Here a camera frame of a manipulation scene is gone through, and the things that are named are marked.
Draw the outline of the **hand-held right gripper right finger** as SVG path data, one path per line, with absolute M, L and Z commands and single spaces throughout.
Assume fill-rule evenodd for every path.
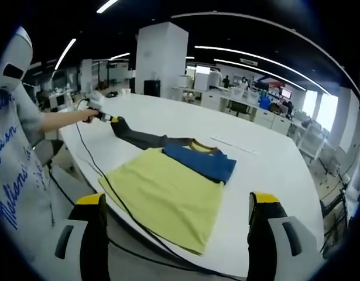
M 247 280 L 309 280 L 325 263 L 312 232 L 272 194 L 250 193 L 247 242 Z

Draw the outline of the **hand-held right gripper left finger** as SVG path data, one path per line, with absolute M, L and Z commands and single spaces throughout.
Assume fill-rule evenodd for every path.
M 104 193 L 80 198 L 43 240 L 33 268 L 43 280 L 110 280 Z

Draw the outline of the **person's left hand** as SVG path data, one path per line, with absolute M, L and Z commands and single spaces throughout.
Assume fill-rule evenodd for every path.
M 98 110 L 91 108 L 83 109 L 80 111 L 81 120 L 85 123 L 90 123 L 99 114 Z

